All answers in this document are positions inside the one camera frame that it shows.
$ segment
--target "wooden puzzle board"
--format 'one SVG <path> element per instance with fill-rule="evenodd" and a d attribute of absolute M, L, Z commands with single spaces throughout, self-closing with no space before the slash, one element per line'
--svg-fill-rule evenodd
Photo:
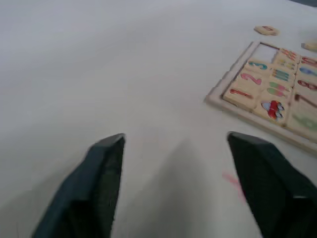
<path fill-rule="evenodd" d="M 317 59 L 252 42 L 206 102 L 317 155 Z"/>

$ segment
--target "loose wooden tile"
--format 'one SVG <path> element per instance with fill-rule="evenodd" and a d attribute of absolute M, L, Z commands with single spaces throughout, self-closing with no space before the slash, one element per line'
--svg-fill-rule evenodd
<path fill-rule="evenodd" d="M 314 69 L 317 70 L 317 59 L 315 58 L 310 58 L 310 57 L 307 57 L 307 56 L 301 56 L 301 60 L 300 60 L 300 64 L 302 66 L 310 66 Z"/>
<path fill-rule="evenodd" d="M 257 59 L 249 59 L 244 68 L 262 75 L 270 75 L 272 64 Z"/>
<path fill-rule="evenodd" d="M 317 143 L 317 105 L 305 96 L 295 94 L 286 127 Z"/>
<path fill-rule="evenodd" d="M 293 88 L 288 85 L 282 85 L 275 79 L 270 78 L 266 82 L 264 90 L 260 94 L 261 100 L 276 100 L 289 103 L 291 100 Z"/>
<path fill-rule="evenodd" d="M 280 70 L 279 68 L 273 68 L 270 75 L 270 80 L 276 81 L 277 83 L 284 86 L 292 87 L 294 85 L 295 75 L 290 72 Z"/>
<path fill-rule="evenodd" d="M 313 102 L 317 102 L 317 84 L 297 78 L 295 80 L 294 91 Z"/>
<path fill-rule="evenodd" d="M 293 63 L 299 63 L 301 56 L 293 51 L 280 48 L 279 52 L 275 56 L 276 59 L 286 59 Z"/>
<path fill-rule="evenodd" d="M 277 36 L 279 34 L 279 30 L 272 26 L 256 26 L 254 30 L 266 36 Z"/>
<path fill-rule="evenodd" d="M 271 99 L 259 99 L 256 108 L 252 111 L 254 114 L 269 120 L 277 125 L 284 125 L 289 106 L 287 103 Z"/>
<path fill-rule="evenodd" d="M 273 66 L 292 74 L 295 74 L 298 68 L 298 64 L 293 63 L 292 61 L 285 58 L 275 58 Z"/>
<path fill-rule="evenodd" d="M 224 100 L 247 111 L 255 108 L 258 97 L 258 91 L 246 90 L 245 85 L 238 82 L 233 82 L 223 95 Z"/>
<path fill-rule="evenodd" d="M 243 69 L 239 72 L 235 78 L 235 82 L 239 83 L 240 86 L 243 86 L 243 89 L 250 91 L 262 91 L 264 83 L 268 80 L 268 76 L 255 73 L 250 70 Z"/>
<path fill-rule="evenodd" d="M 317 69 L 308 64 L 299 64 L 296 72 L 296 78 L 307 82 L 317 83 Z"/>

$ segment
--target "number 2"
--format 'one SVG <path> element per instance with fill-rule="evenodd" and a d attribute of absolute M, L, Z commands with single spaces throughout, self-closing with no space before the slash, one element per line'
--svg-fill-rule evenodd
<path fill-rule="evenodd" d="M 262 80 L 259 78 L 259 79 L 255 79 L 252 75 L 249 75 L 247 73 L 242 73 L 241 74 L 241 78 L 245 79 L 245 80 L 252 80 L 253 82 L 255 82 L 257 85 L 261 85 L 262 83 Z"/>

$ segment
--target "green number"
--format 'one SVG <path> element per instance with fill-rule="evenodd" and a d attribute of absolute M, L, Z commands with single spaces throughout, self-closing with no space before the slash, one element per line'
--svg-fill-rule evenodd
<path fill-rule="evenodd" d="M 302 126 L 308 128 L 309 130 L 317 131 L 317 122 L 309 119 L 307 117 L 299 118 L 295 114 L 293 114 L 293 118 Z"/>
<path fill-rule="evenodd" d="M 267 69 L 267 66 L 264 63 L 249 62 L 249 65 L 262 66 L 260 69 Z"/>

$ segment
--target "red car illustration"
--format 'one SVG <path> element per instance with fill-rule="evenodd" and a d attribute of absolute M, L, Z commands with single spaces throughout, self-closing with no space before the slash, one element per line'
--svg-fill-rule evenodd
<path fill-rule="evenodd" d="M 270 118 L 277 120 L 283 118 L 281 111 L 285 110 L 279 101 L 263 102 L 262 107 L 267 110 L 267 114 Z"/>

